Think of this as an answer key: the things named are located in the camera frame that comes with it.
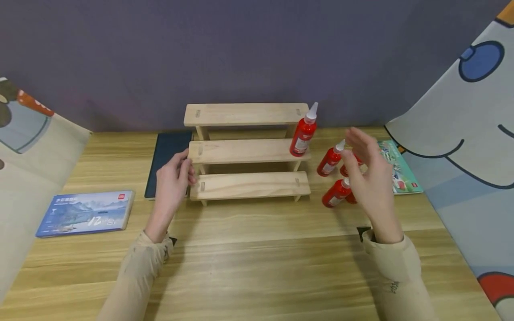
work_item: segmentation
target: picture book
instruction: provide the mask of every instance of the picture book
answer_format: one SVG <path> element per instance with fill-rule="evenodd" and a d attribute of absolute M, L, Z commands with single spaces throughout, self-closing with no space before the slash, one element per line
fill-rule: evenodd
<path fill-rule="evenodd" d="M 379 141 L 380 152 L 384 158 L 393 165 L 393 192 L 394 194 L 422 193 L 423 189 L 414 177 L 411 169 L 405 163 L 396 143 L 392 140 Z"/>
<path fill-rule="evenodd" d="M 155 198 L 155 188 L 157 186 L 157 171 L 163 167 L 176 153 L 183 151 L 189 147 L 189 142 L 193 133 L 190 131 L 183 131 L 178 133 L 160 133 L 157 135 L 155 142 L 154 158 L 150 166 L 150 173 L 148 181 L 146 182 L 146 190 L 144 197 L 149 199 Z"/>
<path fill-rule="evenodd" d="M 133 201 L 133 191 L 56 195 L 36 237 L 124 230 Z"/>

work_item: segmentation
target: right hand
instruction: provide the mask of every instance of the right hand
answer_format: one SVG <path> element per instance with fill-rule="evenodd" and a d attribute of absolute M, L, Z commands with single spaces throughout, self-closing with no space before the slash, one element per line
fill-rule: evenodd
<path fill-rule="evenodd" d="M 355 127 L 347 129 L 346 142 L 368 166 L 366 173 L 362 174 L 352 151 L 341 153 L 350 177 L 350 188 L 369 217 L 377 240 L 381 243 L 400 242 L 403 231 L 394 214 L 392 165 L 380 154 L 376 139 L 363 131 Z"/>

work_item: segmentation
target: white bottle cap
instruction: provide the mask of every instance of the white bottle cap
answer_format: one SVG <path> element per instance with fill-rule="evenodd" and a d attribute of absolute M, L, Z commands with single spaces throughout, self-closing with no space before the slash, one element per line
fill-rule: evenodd
<path fill-rule="evenodd" d="M 309 109 L 307 115 L 305 115 L 305 122 L 307 124 L 314 124 L 316 121 L 316 112 L 318 111 L 318 102 L 315 102 L 314 105 Z"/>
<path fill-rule="evenodd" d="M 350 188 L 350 178 L 345 177 L 341 182 L 341 185 L 343 185 L 344 188 Z"/>
<path fill-rule="evenodd" d="M 344 146 L 346 145 L 346 140 L 343 139 L 339 144 L 334 147 L 334 152 L 340 154 L 344 150 Z"/>

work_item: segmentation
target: bottle label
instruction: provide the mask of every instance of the bottle label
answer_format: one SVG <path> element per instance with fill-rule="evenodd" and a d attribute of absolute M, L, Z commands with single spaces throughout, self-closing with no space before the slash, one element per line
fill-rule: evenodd
<path fill-rule="evenodd" d="M 330 201 L 328 201 L 328 203 L 332 206 L 336 206 L 337 204 L 339 204 L 341 202 L 341 199 L 337 198 L 337 197 L 333 197 L 330 199 Z"/>
<path fill-rule="evenodd" d="M 302 138 L 298 137 L 298 139 L 296 140 L 295 153 L 297 154 L 303 154 L 307 150 L 312 135 L 303 135 Z"/>
<path fill-rule="evenodd" d="M 325 166 L 323 166 L 323 169 L 321 171 L 324 174 L 330 174 L 335 168 L 336 168 L 335 165 L 330 165 L 329 163 L 326 163 Z"/>

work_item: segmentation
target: green book cover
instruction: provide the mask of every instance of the green book cover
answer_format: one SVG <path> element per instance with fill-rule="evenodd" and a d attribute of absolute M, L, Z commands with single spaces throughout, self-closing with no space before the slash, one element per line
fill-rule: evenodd
<path fill-rule="evenodd" d="M 379 141 L 382 156 L 393 165 L 393 192 L 394 194 L 422 193 L 423 189 L 414 177 L 405 159 L 401 155 L 396 143 L 392 140 Z"/>

